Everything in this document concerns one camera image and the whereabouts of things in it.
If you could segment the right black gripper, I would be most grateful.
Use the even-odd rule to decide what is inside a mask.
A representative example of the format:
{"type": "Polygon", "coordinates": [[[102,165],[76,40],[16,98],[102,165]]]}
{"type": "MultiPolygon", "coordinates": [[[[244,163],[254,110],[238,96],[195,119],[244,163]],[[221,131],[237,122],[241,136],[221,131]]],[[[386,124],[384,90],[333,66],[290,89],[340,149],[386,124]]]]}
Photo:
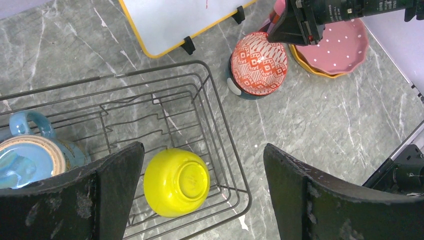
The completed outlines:
{"type": "Polygon", "coordinates": [[[424,19],[422,0],[291,0],[268,35],[271,43],[316,45],[326,24],[404,10],[404,21],[424,19]]]}

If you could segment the pink polka dot plate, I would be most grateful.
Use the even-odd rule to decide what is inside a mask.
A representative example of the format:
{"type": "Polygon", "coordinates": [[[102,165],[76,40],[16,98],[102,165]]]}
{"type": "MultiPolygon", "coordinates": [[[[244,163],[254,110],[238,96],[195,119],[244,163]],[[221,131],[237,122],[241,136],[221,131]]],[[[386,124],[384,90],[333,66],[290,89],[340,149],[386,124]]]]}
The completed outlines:
{"type": "Polygon", "coordinates": [[[363,22],[352,19],[326,24],[316,45],[294,47],[313,69],[329,75],[348,74],[365,61],[369,39],[363,22]]]}

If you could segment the yellow polka dot plate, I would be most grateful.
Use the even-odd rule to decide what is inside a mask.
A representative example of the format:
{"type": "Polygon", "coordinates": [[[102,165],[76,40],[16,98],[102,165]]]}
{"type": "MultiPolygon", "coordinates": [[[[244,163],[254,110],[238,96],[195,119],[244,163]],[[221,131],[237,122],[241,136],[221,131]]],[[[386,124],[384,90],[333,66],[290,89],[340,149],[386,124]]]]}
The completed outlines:
{"type": "Polygon", "coordinates": [[[306,70],[310,74],[320,76],[320,77],[330,78],[330,79],[336,79],[338,77],[346,75],[346,73],[328,74],[328,73],[321,72],[321,71],[311,67],[310,65],[308,65],[302,59],[302,56],[298,53],[297,49],[295,48],[295,46],[293,44],[289,44],[288,47],[289,47],[289,50],[290,50],[294,60],[297,62],[297,64],[300,65],[304,70],[306,70]]]}

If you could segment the teal white dotted bowl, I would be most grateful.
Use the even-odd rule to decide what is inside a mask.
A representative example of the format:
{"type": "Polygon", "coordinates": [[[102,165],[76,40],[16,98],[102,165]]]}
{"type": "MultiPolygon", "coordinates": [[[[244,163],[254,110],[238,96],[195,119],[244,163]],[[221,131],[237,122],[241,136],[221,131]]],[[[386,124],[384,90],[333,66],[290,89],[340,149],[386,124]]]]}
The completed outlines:
{"type": "Polygon", "coordinates": [[[242,88],[236,83],[233,73],[232,73],[232,68],[231,68],[231,59],[228,59],[228,64],[227,64],[227,86],[228,88],[238,97],[245,99],[245,100],[258,100],[258,99],[262,99],[267,97],[267,95],[253,95],[250,93],[247,93],[245,91],[242,90],[242,88]]]}

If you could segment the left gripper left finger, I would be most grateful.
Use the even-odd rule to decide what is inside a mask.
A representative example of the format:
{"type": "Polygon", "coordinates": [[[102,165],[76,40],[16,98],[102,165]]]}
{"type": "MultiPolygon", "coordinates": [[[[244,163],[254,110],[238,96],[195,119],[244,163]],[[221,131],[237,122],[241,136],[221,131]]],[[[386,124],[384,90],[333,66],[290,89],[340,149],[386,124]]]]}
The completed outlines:
{"type": "Polygon", "coordinates": [[[121,240],[145,148],[118,152],[19,189],[0,191],[3,240],[121,240]]]}

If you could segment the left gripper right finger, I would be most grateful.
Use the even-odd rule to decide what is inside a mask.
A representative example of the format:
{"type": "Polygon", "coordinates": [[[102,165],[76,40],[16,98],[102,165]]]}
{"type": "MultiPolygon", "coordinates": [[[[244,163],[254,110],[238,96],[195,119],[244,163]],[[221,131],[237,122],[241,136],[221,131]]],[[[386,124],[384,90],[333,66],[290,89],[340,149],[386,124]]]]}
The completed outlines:
{"type": "Polygon", "coordinates": [[[267,144],[263,163],[282,240],[421,240],[424,199],[356,185],[267,144]]]}

